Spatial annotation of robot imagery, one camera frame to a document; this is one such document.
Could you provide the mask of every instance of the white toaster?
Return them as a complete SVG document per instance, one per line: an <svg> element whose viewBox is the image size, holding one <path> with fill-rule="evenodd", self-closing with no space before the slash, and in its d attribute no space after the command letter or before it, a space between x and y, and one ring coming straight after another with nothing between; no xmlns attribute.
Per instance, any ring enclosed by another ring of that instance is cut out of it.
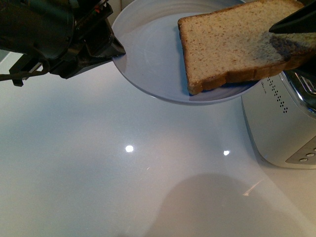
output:
<svg viewBox="0 0 316 237"><path fill-rule="evenodd" d="M268 162L316 168L316 84L293 71L266 78L242 95L254 148Z"/></svg>

